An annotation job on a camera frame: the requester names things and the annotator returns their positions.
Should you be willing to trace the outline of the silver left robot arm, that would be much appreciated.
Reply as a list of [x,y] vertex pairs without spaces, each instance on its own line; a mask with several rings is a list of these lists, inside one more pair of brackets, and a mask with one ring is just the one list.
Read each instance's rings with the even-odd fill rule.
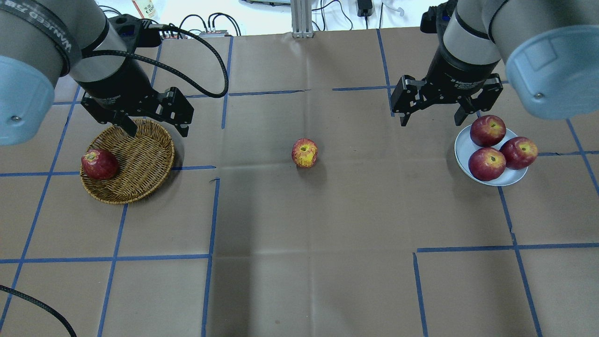
[[100,124],[133,137],[132,117],[149,117],[188,135],[192,105],[175,87],[154,90],[135,53],[162,43],[160,25],[107,18],[93,0],[3,0],[0,16],[3,146],[36,135],[65,75],[84,90],[81,104]]

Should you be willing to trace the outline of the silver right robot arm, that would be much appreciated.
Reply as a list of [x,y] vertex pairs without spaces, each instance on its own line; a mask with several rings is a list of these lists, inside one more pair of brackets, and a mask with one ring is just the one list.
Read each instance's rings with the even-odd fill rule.
[[448,0],[423,13],[438,47],[426,76],[403,75],[391,107],[405,126],[436,104],[458,104],[455,124],[488,111],[508,83],[534,117],[561,120],[598,111],[596,0]]

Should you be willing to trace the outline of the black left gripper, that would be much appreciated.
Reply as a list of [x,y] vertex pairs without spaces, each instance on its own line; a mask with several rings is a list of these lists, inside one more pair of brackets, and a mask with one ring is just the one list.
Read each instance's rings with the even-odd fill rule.
[[137,134],[130,117],[151,117],[172,125],[182,137],[188,137],[194,108],[178,88],[163,93],[155,90],[136,60],[124,60],[104,79],[81,81],[85,96],[81,105],[99,123],[112,123],[129,137]]

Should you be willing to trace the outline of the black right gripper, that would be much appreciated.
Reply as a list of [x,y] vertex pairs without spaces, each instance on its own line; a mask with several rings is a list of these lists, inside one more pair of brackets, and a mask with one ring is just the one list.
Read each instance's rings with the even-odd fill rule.
[[503,91],[500,75],[491,75],[498,63],[495,60],[471,64],[458,59],[440,44],[426,76],[417,81],[411,75],[402,75],[391,94],[392,110],[399,115],[400,126],[406,126],[411,115],[421,109],[419,94],[426,100],[449,100],[462,96],[458,98],[460,108],[454,115],[456,126],[461,126],[469,115],[477,111],[489,111]]

